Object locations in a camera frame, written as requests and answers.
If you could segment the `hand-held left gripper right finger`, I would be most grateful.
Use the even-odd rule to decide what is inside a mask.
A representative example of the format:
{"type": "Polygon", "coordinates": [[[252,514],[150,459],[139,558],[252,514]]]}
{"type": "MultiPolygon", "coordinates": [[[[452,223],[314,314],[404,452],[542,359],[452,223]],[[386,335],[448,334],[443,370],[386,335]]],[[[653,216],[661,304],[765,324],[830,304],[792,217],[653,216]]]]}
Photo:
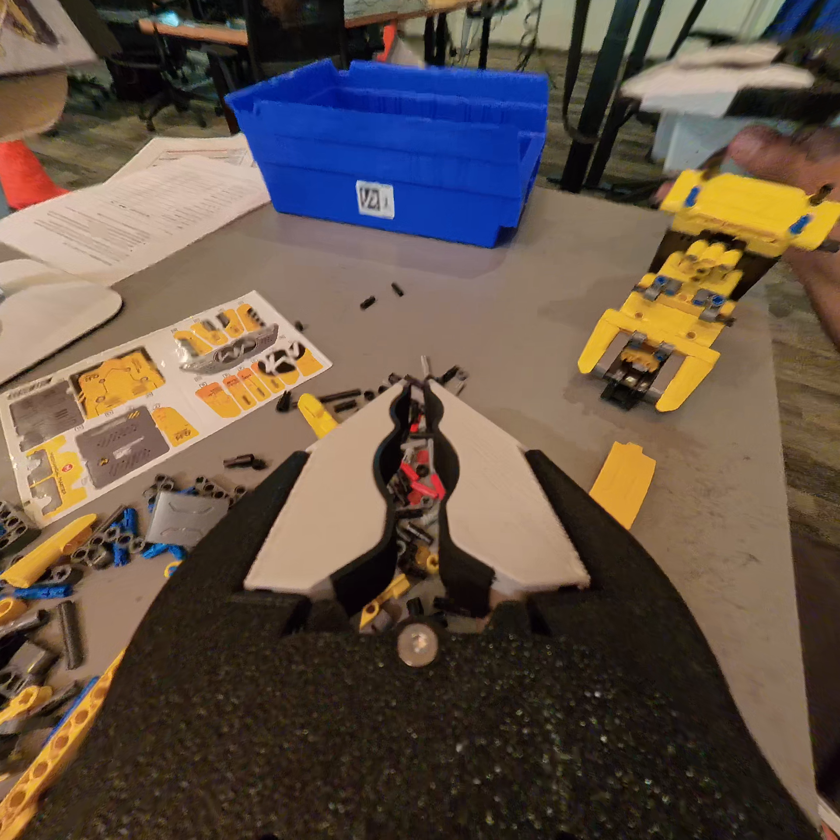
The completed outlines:
{"type": "Polygon", "coordinates": [[[440,578],[474,617],[499,602],[565,589],[592,578],[529,459],[537,452],[434,380],[424,384],[438,513],[440,578]]]}

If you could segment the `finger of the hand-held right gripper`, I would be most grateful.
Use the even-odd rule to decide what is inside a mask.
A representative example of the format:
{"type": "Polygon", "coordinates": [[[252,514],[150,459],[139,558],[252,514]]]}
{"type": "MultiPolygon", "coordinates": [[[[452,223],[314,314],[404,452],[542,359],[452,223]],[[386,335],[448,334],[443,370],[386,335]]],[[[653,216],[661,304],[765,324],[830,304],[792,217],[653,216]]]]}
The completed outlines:
{"type": "Polygon", "coordinates": [[[777,43],[707,47],[666,60],[628,78],[623,98],[642,112],[682,112],[722,117],[736,95],[747,89],[810,88],[815,75],[781,59],[777,43]]]}

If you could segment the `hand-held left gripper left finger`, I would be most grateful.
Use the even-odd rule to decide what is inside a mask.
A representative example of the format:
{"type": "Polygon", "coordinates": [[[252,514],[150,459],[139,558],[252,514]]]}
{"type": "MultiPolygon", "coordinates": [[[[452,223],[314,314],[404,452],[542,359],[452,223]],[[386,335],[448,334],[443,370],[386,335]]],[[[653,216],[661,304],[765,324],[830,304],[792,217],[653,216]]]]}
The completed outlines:
{"type": "Polygon", "coordinates": [[[352,616],[396,572],[396,503],[411,386],[398,382],[308,449],[246,577],[247,592],[333,600],[352,616]]]}

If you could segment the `yellow toy building model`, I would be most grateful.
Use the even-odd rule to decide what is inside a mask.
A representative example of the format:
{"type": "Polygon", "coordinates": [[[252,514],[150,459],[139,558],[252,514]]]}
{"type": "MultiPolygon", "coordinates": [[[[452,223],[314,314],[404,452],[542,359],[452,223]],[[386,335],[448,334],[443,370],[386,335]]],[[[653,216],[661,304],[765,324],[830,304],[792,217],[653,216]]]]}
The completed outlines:
{"type": "Polygon", "coordinates": [[[835,253],[834,185],[813,192],[721,171],[681,172],[660,204],[671,216],[647,273],[603,312],[577,366],[625,411],[673,412],[712,372],[714,344],[740,300],[790,249],[835,253]]]}

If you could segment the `person's right hand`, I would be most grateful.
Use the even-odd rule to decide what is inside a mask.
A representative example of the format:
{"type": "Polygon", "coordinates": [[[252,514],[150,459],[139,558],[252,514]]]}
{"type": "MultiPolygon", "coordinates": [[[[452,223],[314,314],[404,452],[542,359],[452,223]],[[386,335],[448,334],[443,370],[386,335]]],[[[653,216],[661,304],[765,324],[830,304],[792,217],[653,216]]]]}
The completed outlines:
{"type": "MultiPolygon", "coordinates": [[[[830,185],[838,202],[838,129],[804,129],[784,135],[762,125],[740,131],[728,144],[728,158],[748,175],[813,194],[830,185]]],[[[839,346],[839,254],[789,249],[784,262],[800,282],[822,328],[839,346]]]]}

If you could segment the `black metal stand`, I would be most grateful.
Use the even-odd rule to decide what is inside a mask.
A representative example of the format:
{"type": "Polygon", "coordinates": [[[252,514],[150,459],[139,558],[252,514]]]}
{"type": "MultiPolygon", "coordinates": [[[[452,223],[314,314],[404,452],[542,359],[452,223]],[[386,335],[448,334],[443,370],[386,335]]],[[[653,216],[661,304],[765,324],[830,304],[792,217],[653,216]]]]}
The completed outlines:
{"type": "Polygon", "coordinates": [[[562,175],[554,180],[563,191],[580,193],[601,184],[618,132],[634,113],[634,106],[623,97],[621,88],[644,67],[666,2],[647,2],[633,44],[629,45],[641,4],[639,1],[614,2],[580,116],[573,122],[570,107],[581,71],[592,2],[574,3],[562,97],[563,129],[571,145],[562,175]]]}

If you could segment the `yellow toy panel piece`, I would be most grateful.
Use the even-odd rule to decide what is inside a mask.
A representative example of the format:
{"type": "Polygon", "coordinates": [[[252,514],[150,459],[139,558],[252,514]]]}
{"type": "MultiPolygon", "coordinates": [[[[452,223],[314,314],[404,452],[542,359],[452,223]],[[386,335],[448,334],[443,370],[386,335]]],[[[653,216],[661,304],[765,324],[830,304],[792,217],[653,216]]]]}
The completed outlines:
{"type": "Polygon", "coordinates": [[[626,530],[634,525],[653,482],[657,461],[639,444],[614,442],[589,496],[626,530]]]}

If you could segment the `toy sticker sheet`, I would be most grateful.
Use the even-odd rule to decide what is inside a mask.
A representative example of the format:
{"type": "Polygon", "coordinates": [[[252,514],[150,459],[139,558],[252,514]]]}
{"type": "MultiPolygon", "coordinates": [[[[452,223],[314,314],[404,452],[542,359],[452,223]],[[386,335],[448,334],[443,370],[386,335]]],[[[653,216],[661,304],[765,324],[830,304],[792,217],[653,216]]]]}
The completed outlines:
{"type": "Polygon", "coordinates": [[[6,390],[24,514],[45,528],[332,365],[252,290],[6,390]]]}

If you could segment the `blue plastic bin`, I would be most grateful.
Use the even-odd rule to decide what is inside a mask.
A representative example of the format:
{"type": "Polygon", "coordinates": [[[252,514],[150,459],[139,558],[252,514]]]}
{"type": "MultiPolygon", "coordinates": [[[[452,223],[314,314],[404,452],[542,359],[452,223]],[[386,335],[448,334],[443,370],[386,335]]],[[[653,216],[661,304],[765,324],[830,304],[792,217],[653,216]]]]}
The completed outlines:
{"type": "Polygon", "coordinates": [[[544,75],[330,59],[227,95],[279,214],[493,248],[547,136],[544,75]]]}

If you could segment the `white desk stand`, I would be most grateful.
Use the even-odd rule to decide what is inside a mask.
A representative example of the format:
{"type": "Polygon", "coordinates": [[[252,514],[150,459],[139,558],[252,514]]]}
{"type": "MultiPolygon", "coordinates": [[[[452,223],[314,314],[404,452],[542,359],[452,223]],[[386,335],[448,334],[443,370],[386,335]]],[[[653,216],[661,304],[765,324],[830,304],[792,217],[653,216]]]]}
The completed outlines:
{"type": "Polygon", "coordinates": [[[32,259],[1,265],[1,384],[113,319],[115,290],[32,259]]]}

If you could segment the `printed white paper sheet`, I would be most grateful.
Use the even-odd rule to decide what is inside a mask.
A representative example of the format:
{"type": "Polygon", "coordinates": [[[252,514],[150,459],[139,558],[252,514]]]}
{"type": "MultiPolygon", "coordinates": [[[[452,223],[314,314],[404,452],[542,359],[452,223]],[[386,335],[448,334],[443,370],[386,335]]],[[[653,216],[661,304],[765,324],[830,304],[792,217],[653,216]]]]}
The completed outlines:
{"type": "Polygon", "coordinates": [[[205,157],[166,161],[5,218],[2,245],[110,287],[268,204],[262,175],[205,157]]]}
{"type": "Polygon", "coordinates": [[[120,178],[135,172],[142,172],[170,161],[203,158],[221,161],[237,167],[257,166],[242,133],[213,138],[169,138],[157,137],[150,140],[130,161],[119,169],[112,178],[120,178]]]}

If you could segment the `orange traffic cone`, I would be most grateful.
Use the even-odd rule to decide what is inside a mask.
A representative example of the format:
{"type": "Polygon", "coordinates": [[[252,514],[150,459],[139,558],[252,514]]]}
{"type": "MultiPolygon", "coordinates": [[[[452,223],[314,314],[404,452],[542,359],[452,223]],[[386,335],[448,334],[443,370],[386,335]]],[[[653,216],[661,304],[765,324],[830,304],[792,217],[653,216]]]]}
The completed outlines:
{"type": "Polygon", "coordinates": [[[34,152],[21,140],[1,143],[1,183],[12,211],[69,193],[53,182],[34,152]]]}

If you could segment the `black office chair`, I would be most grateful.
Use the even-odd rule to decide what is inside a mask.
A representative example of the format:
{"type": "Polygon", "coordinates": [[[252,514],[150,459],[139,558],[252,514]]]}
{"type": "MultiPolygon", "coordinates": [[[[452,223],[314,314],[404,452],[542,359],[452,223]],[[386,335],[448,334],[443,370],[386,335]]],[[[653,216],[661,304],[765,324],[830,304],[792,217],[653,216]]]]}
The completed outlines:
{"type": "Polygon", "coordinates": [[[141,29],[141,21],[110,24],[118,50],[105,59],[112,79],[112,91],[119,100],[139,106],[138,117],[149,133],[155,133],[156,119],[166,110],[192,116],[200,128],[207,127],[198,103],[211,104],[223,117],[231,134],[239,133],[236,119],[219,96],[201,92],[201,83],[187,75],[186,47],[177,45],[159,30],[141,29]]]}

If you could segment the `wooden desk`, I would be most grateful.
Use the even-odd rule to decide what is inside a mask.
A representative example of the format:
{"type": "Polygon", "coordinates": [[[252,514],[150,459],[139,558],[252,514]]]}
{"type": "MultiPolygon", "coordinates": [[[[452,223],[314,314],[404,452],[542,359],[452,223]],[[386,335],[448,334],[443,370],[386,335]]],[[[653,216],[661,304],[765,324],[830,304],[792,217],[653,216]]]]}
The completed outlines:
{"type": "MultiPolygon", "coordinates": [[[[345,30],[370,25],[389,25],[401,22],[434,18],[441,14],[452,14],[468,7],[479,6],[479,1],[423,1],[423,2],[349,2],[345,11],[345,30]]],[[[142,17],[136,28],[144,35],[162,35],[195,42],[246,47],[249,38],[245,28],[232,28],[226,24],[197,23],[186,20],[167,24],[153,14],[142,17]]]]}

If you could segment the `printed cardboard box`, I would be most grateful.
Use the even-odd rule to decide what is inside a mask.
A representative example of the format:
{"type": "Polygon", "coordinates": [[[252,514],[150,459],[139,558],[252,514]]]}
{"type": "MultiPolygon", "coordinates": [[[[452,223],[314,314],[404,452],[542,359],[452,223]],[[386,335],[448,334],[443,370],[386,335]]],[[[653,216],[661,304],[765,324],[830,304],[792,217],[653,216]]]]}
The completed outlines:
{"type": "Polygon", "coordinates": [[[98,61],[83,28],[58,1],[1,2],[1,141],[51,129],[70,73],[98,61]]]}

